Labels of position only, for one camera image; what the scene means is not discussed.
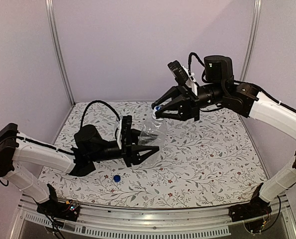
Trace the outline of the white blue bottle cap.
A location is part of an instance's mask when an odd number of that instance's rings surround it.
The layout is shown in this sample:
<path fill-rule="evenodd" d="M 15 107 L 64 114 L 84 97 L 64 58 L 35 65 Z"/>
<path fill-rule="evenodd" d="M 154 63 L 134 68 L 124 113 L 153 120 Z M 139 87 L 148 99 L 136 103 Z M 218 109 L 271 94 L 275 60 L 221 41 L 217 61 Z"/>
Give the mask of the white blue bottle cap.
<path fill-rule="evenodd" d="M 157 119 L 156 112 L 161 109 L 161 106 L 155 106 L 152 112 L 152 118 Z"/>

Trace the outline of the clear bottle white cap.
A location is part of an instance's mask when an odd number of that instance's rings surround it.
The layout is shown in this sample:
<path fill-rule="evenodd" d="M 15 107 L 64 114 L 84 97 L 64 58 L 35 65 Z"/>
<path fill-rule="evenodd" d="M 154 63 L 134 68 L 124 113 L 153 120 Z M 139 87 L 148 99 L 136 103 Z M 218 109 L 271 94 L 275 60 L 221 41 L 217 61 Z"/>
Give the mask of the clear bottle white cap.
<path fill-rule="evenodd" d="M 151 116 L 146 119 L 138 142 L 139 145 L 143 146 L 158 146 L 159 150 L 143 161 L 139 165 L 141 167 L 154 166 L 165 143 L 168 132 L 166 120 L 164 118 L 157 118 L 155 114 L 160 108 L 160 106 L 155 106 Z"/>

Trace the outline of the Pepsi bottle blue label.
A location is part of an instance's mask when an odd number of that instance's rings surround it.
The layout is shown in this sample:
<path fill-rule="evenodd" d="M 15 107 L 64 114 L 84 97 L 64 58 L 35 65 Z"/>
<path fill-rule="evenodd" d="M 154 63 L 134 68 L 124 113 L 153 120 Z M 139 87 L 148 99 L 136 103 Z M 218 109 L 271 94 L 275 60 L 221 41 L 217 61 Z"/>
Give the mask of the Pepsi bottle blue label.
<path fill-rule="evenodd" d="M 114 137 L 117 138 L 119 127 L 121 124 L 122 120 L 121 119 L 116 119 L 115 125 L 114 125 Z"/>

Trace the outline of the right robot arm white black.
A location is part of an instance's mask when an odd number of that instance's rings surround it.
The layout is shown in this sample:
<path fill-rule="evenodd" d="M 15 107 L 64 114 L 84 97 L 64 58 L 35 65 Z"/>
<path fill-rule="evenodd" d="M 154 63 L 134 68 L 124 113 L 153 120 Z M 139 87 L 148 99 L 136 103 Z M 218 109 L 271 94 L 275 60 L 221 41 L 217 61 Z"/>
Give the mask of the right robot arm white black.
<path fill-rule="evenodd" d="M 187 121 L 199 120 L 202 108 L 217 105 L 229 109 L 245 118 L 264 122 L 296 140 L 296 110 L 273 98 L 253 83 L 236 81 L 232 60 L 222 55 L 210 55 L 199 60 L 204 67 L 200 86 L 191 67 L 178 61 L 168 64 L 177 86 L 171 87 L 157 99 L 156 117 Z M 255 190 L 251 202 L 246 205 L 250 217 L 258 216 L 265 205 L 296 183 L 296 152 L 289 163 L 268 181 Z"/>

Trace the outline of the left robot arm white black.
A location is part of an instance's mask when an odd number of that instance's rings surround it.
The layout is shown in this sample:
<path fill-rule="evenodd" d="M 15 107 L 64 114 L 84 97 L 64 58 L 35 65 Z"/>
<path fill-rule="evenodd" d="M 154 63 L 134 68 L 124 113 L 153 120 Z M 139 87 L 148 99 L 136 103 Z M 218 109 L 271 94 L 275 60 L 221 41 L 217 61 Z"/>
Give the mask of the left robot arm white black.
<path fill-rule="evenodd" d="M 139 165 L 159 151 L 158 146 L 139 145 L 140 131 L 126 127 L 119 139 L 104 140 L 93 125 L 83 126 L 75 135 L 76 147 L 63 150 L 34 140 L 18 131 L 15 123 L 0 130 L 0 178 L 31 196 L 52 216 L 62 212 L 62 204 L 50 197 L 51 189 L 41 183 L 21 163 L 50 167 L 71 176 L 83 177 L 95 171 L 95 163 L 123 159 L 127 167 Z"/>

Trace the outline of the floral patterned table mat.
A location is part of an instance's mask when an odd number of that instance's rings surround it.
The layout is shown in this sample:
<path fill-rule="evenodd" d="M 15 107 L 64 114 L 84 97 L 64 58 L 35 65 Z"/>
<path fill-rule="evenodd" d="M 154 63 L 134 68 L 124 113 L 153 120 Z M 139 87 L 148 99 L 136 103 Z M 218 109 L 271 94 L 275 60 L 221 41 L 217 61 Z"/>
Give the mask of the floral patterned table mat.
<path fill-rule="evenodd" d="M 156 159 L 126 167 L 121 159 L 97 163 L 74 177 L 45 167 L 39 179 L 63 199 L 121 207 L 192 208 L 248 201 L 267 176 L 239 116 L 201 113 L 199 121 L 167 120 Z"/>

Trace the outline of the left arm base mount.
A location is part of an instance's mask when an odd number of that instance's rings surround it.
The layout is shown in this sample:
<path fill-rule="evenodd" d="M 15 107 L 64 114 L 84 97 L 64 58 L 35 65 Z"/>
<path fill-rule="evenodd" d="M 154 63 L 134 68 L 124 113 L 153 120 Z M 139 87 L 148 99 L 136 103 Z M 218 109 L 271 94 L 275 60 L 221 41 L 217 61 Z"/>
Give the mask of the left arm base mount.
<path fill-rule="evenodd" d="M 80 204 L 77 201 L 67 200 L 59 202 L 55 188 L 47 184 L 49 189 L 49 199 L 44 203 L 37 204 L 37 212 L 47 216 L 76 222 L 80 213 Z"/>

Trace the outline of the aluminium front rail frame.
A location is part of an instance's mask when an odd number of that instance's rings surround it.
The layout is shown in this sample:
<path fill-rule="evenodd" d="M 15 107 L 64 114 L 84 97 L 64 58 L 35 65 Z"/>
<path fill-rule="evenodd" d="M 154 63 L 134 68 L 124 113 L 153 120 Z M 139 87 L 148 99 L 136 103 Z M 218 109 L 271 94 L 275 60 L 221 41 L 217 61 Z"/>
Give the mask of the aluminium front rail frame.
<path fill-rule="evenodd" d="M 249 228 L 259 218 L 233 222 L 228 205 L 181 209 L 121 208 L 81 204 L 76 222 L 62 221 L 58 232 L 22 196 L 11 228 L 12 239 L 296 239 L 296 222 L 285 195 L 271 203 L 266 227 Z"/>

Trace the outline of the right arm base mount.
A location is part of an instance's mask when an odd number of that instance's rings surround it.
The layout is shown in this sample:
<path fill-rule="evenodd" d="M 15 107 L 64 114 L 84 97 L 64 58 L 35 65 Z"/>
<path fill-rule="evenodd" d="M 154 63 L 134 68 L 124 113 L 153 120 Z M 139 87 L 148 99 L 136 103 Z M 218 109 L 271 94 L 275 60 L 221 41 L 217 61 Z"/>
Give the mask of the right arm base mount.
<path fill-rule="evenodd" d="M 236 204 L 228 209 L 228 215 L 232 221 L 244 222 L 245 229 L 252 234 L 260 233 L 264 229 L 271 212 L 269 203 L 258 201 Z"/>

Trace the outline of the right aluminium corner post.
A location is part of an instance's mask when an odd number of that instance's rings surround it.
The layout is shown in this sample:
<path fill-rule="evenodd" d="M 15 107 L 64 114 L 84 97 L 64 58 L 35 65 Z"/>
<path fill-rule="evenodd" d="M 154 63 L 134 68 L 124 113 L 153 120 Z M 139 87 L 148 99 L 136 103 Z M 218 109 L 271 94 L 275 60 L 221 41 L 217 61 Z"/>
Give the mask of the right aluminium corner post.
<path fill-rule="evenodd" d="M 250 67 L 250 62 L 251 62 L 251 58 L 254 51 L 256 36 L 259 28 L 261 8 L 262 8 L 262 0 L 255 0 L 249 41 L 248 41 L 247 50 L 246 50 L 246 54 L 245 54 L 245 58 L 244 58 L 244 62 L 243 62 L 243 66 L 240 74 L 241 82 L 245 82 L 247 73 Z"/>

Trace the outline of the aluminium corner post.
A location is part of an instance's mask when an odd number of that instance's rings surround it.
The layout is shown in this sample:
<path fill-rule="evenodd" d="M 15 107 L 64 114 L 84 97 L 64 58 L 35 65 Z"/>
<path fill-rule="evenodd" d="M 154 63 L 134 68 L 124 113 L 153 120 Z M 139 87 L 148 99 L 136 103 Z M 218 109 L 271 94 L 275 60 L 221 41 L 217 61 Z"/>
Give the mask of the aluminium corner post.
<path fill-rule="evenodd" d="M 67 74 L 67 70 L 65 67 L 65 62 L 64 62 L 64 58 L 63 58 L 63 54 L 62 54 L 62 50 L 61 50 L 59 34 L 58 34 L 58 30 L 57 30 L 57 25 L 56 25 L 56 17 L 55 17 L 53 1 L 46 0 L 45 6 L 46 6 L 46 13 L 47 13 L 51 38 L 52 38 L 52 42 L 53 42 L 53 47 L 54 47 L 54 51 L 55 51 L 55 56 L 56 56 L 59 72 L 60 72 L 60 75 L 62 78 L 63 86 L 65 89 L 65 93 L 68 98 L 69 104 L 71 105 L 71 107 L 73 107 L 76 103 L 75 103 L 75 99 L 73 96 L 71 84 L 69 82 L 69 78 L 68 78 L 68 74 Z"/>
<path fill-rule="evenodd" d="M 245 54 L 245 58 L 244 58 L 244 62 L 243 62 L 243 66 L 240 74 L 241 82 L 245 82 L 247 73 L 250 67 L 250 62 L 251 62 L 251 58 L 254 51 L 256 36 L 259 28 L 261 8 L 262 8 L 262 0 L 255 0 L 249 41 L 248 41 L 247 50 L 246 50 L 246 54 Z"/>

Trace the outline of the left aluminium corner post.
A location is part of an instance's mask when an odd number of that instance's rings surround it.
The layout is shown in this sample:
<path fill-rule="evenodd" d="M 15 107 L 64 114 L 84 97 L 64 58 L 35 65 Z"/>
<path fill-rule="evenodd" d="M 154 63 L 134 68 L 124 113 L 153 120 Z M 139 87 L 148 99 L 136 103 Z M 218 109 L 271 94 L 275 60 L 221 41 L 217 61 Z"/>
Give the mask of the left aluminium corner post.
<path fill-rule="evenodd" d="M 51 38 L 52 38 L 52 42 L 53 42 L 53 47 L 54 47 L 54 51 L 55 51 L 55 56 L 56 56 L 59 72 L 60 72 L 60 75 L 62 78 L 63 86 L 65 89 L 65 93 L 68 98 L 69 104 L 71 105 L 71 107 L 73 107 L 76 103 L 75 103 L 75 99 L 73 96 L 71 84 L 69 82 L 69 78 L 68 78 L 68 74 L 67 74 L 67 70 L 65 67 L 65 62 L 64 62 L 64 58 L 63 58 L 63 54 L 62 54 L 62 50 L 61 50 L 59 34 L 58 34 L 58 30 L 57 30 L 57 25 L 56 25 L 56 17 L 55 17 L 53 1 L 46 0 L 45 6 L 46 6 L 46 13 L 47 13 Z"/>

